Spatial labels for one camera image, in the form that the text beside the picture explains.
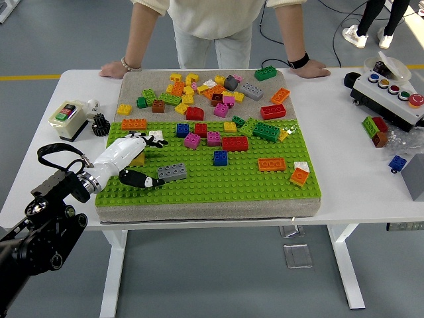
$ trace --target control box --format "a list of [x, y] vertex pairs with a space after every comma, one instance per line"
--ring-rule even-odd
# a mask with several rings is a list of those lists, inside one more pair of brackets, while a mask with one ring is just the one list
[[356, 79], [350, 96], [356, 105], [366, 106], [406, 132], [424, 123], [424, 107], [420, 107], [424, 98], [409, 82], [398, 85], [375, 71], [367, 71]]
[[59, 138], [74, 141], [87, 125], [84, 104], [79, 101], [65, 101], [50, 116], [48, 122], [59, 134]]

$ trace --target person's leg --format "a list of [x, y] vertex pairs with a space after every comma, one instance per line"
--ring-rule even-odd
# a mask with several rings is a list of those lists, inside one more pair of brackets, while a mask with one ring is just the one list
[[385, 2], [386, 0], [369, 0], [366, 3], [364, 15], [359, 22], [358, 30], [356, 32], [358, 36], [366, 35], [372, 22], [376, 19], [380, 12], [382, 12]]
[[252, 25], [232, 36], [215, 40], [218, 67], [228, 69], [249, 68], [252, 48]]
[[409, 2], [411, 0], [395, 0], [392, 4], [392, 10], [390, 11], [390, 19], [386, 28], [384, 29], [384, 35], [392, 36], [398, 26], [400, 20], [408, 9]]
[[211, 40], [190, 35], [174, 23], [175, 42], [180, 68], [205, 68]]

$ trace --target white sweater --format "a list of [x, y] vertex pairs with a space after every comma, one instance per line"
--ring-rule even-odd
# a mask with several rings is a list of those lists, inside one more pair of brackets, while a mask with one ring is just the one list
[[[213, 40], [248, 27], [259, 15], [264, 0], [131, 0], [164, 16], [167, 11], [183, 31]], [[295, 5], [306, 0], [268, 0], [267, 7]]]

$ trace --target black watch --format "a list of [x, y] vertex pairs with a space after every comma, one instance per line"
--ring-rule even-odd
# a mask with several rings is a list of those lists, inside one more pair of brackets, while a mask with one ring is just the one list
[[288, 60], [287, 63], [289, 64], [289, 66], [291, 68], [297, 69], [297, 68], [304, 67], [306, 65], [306, 63], [308, 63], [308, 61], [309, 61], [309, 56], [307, 55], [307, 52], [305, 52], [305, 55], [300, 60], [297, 60], [297, 61], [294, 61], [294, 62], [290, 62]]

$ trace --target robotic arm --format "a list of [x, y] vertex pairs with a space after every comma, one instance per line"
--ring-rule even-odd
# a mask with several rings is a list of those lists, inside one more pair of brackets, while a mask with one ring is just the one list
[[[85, 203], [92, 193], [98, 193], [106, 186], [111, 176], [119, 176], [124, 184], [136, 187], [164, 184], [163, 180], [126, 167], [146, 146], [162, 148], [165, 144], [168, 144], [165, 140], [131, 132], [125, 138], [118, 138], [92, 164], [69, 144], [49, 144], [38, 150], [38, 161], [58, 171], [31, 191], [34, 200], [26, 207], [25, 218], [0, 239], [0, 318], [6, 316], [30, 276], [59, 270], [63, 266], [87, 226], [87, 217], [76, 214], [64, 199], [72, 194]], [[66, 168], [43, 158], [46, 154], [64, 150], [75, 152], [80, 158]], [[69, 169], [76, 162], [83, 166], [74, 173]], [[19, 238], [24, 229], [28, 229], [28, 234]]]

